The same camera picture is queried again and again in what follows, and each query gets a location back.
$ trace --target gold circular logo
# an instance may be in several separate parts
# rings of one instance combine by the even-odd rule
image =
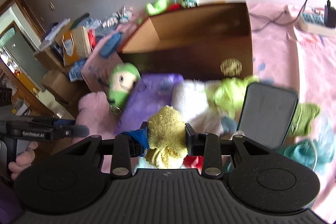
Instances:
[[[221,65],[220,70],[223,75],[234,77],[239,76],[242,72],[242,64],[239,60],[234,58],[225,59]]]

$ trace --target yellow cloth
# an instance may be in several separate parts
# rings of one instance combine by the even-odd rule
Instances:
[[[165,106],[148,120],[148,143],[145,159],[159,169],[178,169],[187,156],[184,121],[171,106]]]
[[[236,111],[243,107],[247,86],[253,82],[259,82],[258,76],[223,79],[215,93],[207,92],[208,99],[227,112],[231,119],[234,119]]]

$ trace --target human hand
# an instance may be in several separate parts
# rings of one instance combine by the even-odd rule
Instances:
[[[31,166],[35,159],[34,150],[38,147],[37,142],[30,142],[27,150],[16,157],[16,161],[12,161],[8,164],[8,168],[11,172],[11,179],[16,180],[17,176],[25,169]]]

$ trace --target purple cloth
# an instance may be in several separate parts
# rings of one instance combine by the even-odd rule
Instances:
[[[23,213],[12,189],[0,179],[0,223],[8,224]]]
[[[182,75],[178,74],[142,75],[127,101],[115,134],[139,129],[142,122],[162,107],[170,106],[173,89],[182,81]]]

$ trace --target power cord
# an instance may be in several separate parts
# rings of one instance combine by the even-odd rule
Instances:
[[[252,32],[253,33],[261,32],[263,29],[265,29],[266,27],[268,27],[270,24],[275,24],[275,25],[281,26],[281,27],[287,27],[287,26],[290,26],[290,25],[294,24],[298,20],[298,18],[301,15],[301,13],[305,10],[307,2],[308,2],[308,0],[305,0],[305,2],[302,5],[302,7],[301,7],[301,9],[300,9],[297,17],[295,19],[289,21],[289,22],[286,22],[286,23],[279,23],[279,22],[277,22],[282,17],[283,14],[287,13],[286,11],[281,12],[278,16],[276,16],[273,19],[271,19],[271,18],[269,18],[267,16],[262,16],[262,15],[257,15],[257,14],[249,13],[249,15],[252,16],[252,17],[256,17],[258,19],[268,20],[268,22],[265,25],[261,26],[258,29],[252,30]]]

